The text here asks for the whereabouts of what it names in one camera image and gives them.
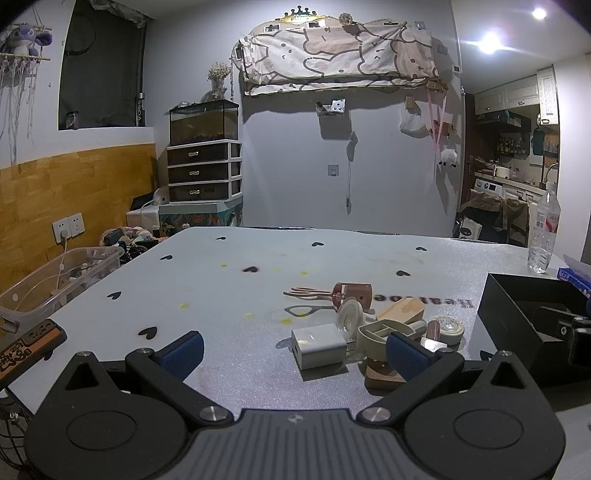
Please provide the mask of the brown rectangular pad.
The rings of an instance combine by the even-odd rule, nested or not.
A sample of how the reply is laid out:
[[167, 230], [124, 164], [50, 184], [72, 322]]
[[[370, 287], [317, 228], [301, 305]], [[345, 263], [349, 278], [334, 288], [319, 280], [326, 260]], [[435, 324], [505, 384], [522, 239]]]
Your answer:
[[366, 360], [365, 386], [370, 391], [390, 392], [406, 384], [406, 380], [388, 363]]

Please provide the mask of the grey compartment tray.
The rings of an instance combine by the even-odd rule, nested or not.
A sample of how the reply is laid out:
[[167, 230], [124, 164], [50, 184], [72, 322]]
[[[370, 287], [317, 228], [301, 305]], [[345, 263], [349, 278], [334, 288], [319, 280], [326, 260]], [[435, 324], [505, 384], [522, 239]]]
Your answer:
[[390, 334], [401, 333], [412, 340], [418, 332], [410, 325], [393, 320], [379, 320], [358, 328], [356, 333], [356, 351], [365, 357], [379, 362], [386, 362], [386, 342]]

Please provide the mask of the beige wooden block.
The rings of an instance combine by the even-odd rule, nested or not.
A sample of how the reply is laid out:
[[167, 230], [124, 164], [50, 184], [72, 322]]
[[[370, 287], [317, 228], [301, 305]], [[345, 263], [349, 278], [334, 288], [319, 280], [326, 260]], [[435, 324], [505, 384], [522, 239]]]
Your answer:
[[403, 324], [411, 324], [422, 320], [425, 304], [415, 297], [406, 297], [377, 313], [377, 320], [392, 320]]

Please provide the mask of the white round suction hook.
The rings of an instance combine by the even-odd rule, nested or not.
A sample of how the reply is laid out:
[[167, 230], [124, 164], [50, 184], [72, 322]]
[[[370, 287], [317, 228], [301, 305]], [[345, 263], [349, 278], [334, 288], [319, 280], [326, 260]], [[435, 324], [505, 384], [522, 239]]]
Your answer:
[[365, 323], [365, 312], [360, 302], [349, 297], [339, 306], [335, 325], [346, 342], [353, 341], [360, 326]]

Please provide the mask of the pink eyelash curler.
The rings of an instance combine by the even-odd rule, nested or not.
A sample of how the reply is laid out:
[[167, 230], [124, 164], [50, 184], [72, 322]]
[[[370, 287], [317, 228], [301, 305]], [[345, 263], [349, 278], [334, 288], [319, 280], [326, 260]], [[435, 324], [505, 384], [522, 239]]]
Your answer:
[[374, 299], [373, 287], [368, 283], [336, 283], [331, 290], [315, 289], [310, 287], [293, 287], [284, 291], [284, 295], [294, 298], [318, 298], [332, 302], [335, 309], [349, 298], [356, 299], [363, 308], [363, 311], [370, 311]]

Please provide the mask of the white power adapter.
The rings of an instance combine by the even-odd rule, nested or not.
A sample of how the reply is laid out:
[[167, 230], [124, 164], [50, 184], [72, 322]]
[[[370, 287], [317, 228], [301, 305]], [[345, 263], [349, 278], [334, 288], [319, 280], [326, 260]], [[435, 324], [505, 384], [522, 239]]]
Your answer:
[[294, 329], [291, 343], [301, 371], [342, 364], [346, 359], [346, 340], [335, 324]]

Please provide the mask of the black storage box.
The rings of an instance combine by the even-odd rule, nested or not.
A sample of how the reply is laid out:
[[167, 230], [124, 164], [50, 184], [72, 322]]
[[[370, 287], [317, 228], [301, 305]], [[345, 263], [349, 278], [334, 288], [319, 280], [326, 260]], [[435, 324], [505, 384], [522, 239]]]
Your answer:
[[562, 280], [490, 273], [478, 315], [496, 348], [515, 353], [542, 389], [587, 391], [588, 302]]

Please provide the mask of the round white tape measure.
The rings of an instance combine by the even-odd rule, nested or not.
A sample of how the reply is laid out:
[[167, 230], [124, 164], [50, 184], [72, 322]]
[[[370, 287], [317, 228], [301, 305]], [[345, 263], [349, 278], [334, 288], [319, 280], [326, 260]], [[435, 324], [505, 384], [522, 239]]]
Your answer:
[[465, 328], [461, 322], [449, 316], [437, 316], [427, 323], [426, 337], [455, 346], [461, 343]]

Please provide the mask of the clear plastic storage bin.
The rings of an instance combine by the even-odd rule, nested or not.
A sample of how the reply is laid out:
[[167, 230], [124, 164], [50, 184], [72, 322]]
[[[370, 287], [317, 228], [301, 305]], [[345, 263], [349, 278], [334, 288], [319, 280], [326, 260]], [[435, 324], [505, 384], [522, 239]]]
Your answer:
[[22, 334], [120, 266], [120, 246], [74, 248], [1, 294], [1, 330]]

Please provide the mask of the blue tissue pack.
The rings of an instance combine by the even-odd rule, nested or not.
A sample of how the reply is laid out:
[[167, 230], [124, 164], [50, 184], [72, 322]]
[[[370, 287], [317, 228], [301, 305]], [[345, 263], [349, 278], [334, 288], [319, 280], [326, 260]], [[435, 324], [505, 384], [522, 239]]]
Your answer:
[[566, 267], [558, 269], [557, 278], [575, 286], [587, 298], [591, 296], [591, 266], [565, 255]]

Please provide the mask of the clear water bottle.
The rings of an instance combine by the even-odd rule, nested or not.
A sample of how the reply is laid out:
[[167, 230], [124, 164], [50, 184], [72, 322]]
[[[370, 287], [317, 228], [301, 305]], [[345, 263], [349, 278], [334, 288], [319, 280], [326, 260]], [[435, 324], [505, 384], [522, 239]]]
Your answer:
[[546, 185], [544, 198], [538, 203], [528, 243], [528, 268], [536, 274], [545, 274], [550, 265], [557, 238], [561, 207], [557, 197], [557, 184]]

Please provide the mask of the white drawer cabinet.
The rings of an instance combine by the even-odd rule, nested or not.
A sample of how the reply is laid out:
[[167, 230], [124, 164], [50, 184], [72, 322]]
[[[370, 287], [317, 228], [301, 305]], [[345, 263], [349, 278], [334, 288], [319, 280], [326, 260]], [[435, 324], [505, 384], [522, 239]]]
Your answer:
[[204, 203], [242, 197], [242, 143], [215, 140], [166, 149], [170, 202]]

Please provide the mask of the dried flower vase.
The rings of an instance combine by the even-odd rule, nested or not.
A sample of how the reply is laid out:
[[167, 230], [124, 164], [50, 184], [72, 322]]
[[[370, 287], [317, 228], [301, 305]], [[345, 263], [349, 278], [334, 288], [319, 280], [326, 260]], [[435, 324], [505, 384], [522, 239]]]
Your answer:
[[209, 89], [202, 97], [203, 101], [223, 100], [226, 87], [225, 79], [231, 74], [231, 66], [223, 62], [212, 64], [207, 72], [207, 80], [211, 83]]

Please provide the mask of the white wall power socket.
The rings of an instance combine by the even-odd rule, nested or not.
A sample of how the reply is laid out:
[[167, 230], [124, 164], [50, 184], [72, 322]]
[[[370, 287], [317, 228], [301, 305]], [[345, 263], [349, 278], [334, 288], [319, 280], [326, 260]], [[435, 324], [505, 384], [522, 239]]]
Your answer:
[[55, 221], [52, 231], [57, 244], [76, 237], [85, 232], [85, 224], [81, 213], [76, 213], [66, 218]]

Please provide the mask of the patterned cloth wall cover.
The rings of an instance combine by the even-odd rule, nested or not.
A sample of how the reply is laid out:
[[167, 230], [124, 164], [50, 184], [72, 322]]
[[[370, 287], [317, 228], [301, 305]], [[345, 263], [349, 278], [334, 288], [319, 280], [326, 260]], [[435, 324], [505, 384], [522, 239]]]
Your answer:
[[417, 89], [439, 80], [433, 38], [407, 22], [322, 16], [276, 20], [232, 52], [245, 96], [356, 88]]

